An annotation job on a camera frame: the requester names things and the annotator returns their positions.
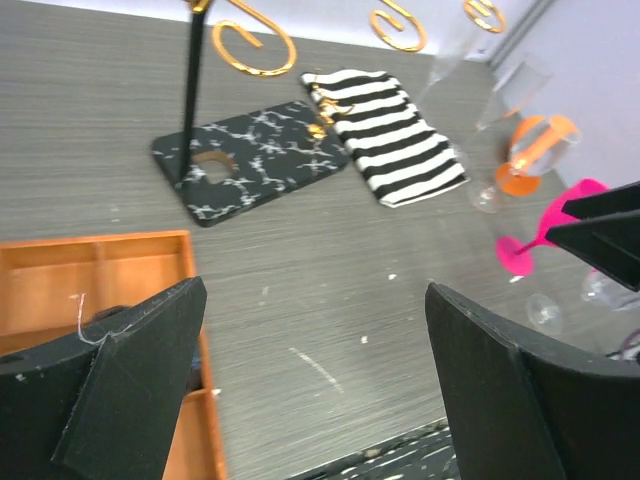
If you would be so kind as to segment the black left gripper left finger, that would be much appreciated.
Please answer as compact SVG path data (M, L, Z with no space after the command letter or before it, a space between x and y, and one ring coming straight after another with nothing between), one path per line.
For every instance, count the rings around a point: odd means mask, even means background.
M162 478L206 300L188 278L2 356L2 478Z

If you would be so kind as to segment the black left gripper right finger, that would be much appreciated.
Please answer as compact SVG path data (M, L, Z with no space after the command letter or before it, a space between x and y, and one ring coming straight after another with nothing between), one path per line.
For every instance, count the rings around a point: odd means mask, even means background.
M425 316L464 479L636 479L639 367L432 283Z

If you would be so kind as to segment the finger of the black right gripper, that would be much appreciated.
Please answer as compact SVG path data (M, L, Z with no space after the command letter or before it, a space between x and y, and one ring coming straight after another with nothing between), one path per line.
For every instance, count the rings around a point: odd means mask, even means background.
M639 209L639 183L608 188L595 180L585 180L578 196L567 200L562 212L578 220L586 220Z
M639 211L549 229L545 239L631 291L639 290Z

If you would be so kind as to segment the clear wine glass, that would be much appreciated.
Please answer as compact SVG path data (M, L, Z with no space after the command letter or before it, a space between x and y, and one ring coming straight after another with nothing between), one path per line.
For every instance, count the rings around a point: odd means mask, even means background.
M564 296L535 293L525 301L525 315L529 323L549 336L559 336L565 326L564 307L570 312L595 314L628 312L639 309L639 290L623 286L604 273L591 269Z

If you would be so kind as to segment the pink plastic wine glass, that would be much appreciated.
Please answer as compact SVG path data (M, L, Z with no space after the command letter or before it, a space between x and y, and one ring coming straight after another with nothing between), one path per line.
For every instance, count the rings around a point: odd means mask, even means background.
M514 276L525 277L535 268L532 250L539 246L551 246L545 236L549 229L576 222L577 219L562 211L564 205L575 199L580 199L606 192L608 187L594 179L583 179L554 199L543 212L535 237L525 244L513 236L502 236L495 243L496 258L502 267Z

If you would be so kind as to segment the orange plastic wine glass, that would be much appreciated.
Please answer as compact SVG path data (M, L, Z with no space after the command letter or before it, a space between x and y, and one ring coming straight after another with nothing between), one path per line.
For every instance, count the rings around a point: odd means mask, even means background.
M506 162L495 172L498 189L509 196L534 193L551 171L581 139L576 124L563 115L534 115L517 126Z

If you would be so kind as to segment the gold wine glass rack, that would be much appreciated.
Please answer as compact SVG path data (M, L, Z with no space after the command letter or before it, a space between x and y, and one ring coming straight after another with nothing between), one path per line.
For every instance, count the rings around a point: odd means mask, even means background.
M157 138L152 156L192 219L211 227L354 164L328 101L289 101L207 125L194 123L209 3L193 1L182 129Z

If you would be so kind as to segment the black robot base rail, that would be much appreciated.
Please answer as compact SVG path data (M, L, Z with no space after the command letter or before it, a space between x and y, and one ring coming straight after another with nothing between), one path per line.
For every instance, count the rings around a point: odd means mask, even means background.
M460 478L446 417L290 476L291 480Z

